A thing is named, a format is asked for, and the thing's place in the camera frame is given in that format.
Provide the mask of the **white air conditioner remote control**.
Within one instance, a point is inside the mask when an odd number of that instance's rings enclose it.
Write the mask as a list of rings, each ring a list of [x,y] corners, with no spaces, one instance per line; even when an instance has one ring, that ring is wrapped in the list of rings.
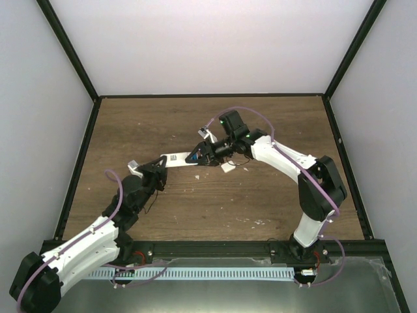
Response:
[[[160,155],[162,158],[166,158],[166,168],[178,168],[185,166],[196,166],[197,162],[191,160],[190,162],[186,161],[186,158],[190,155],[190,152],[181,152],[181,153],[167,153]]]

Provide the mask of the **white remote battery cover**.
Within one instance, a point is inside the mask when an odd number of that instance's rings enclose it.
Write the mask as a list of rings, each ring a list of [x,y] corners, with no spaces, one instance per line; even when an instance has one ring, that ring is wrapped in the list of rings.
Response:
[[[221,165],[221,169],[223,170],[224,173],[229,173],[230,171],[234,170],[236,168],[236,166],[234,164],[229,164],[229,163],[223,163]]]

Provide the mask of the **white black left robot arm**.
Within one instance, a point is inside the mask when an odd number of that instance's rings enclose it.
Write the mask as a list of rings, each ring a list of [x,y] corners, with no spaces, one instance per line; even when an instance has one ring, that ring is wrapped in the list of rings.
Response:
[[[114,261],[128,262],[133,240],[127,231],[150,197],[164,189],[166,164],[166,156],[144,165],[129,162],[129,175],[113,176],[117,193],[90,226],[49,251],[27,254],[9,290],[17,312],[52,312],[61,297],[90,272]]]

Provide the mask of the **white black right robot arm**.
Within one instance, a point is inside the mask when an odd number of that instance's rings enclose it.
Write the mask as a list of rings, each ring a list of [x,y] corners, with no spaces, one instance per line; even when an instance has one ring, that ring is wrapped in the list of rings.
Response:
[[[291,178],[298,186],[298,198],[302,217],[290,236],[290,257],[303,263],[313,254],[323,228],[339,216],[339,208],[347,198],[347,190],[335,162],[329,156],[316,158],[299,153],[266,133],[249,129],[239,114],[239,107],[232,107],[217,115],[226,137],[215,140],[208,126],[200,129],[203,141],[185,158],[187,164],[219,166],[235,153],[247,159],[272,166]]]

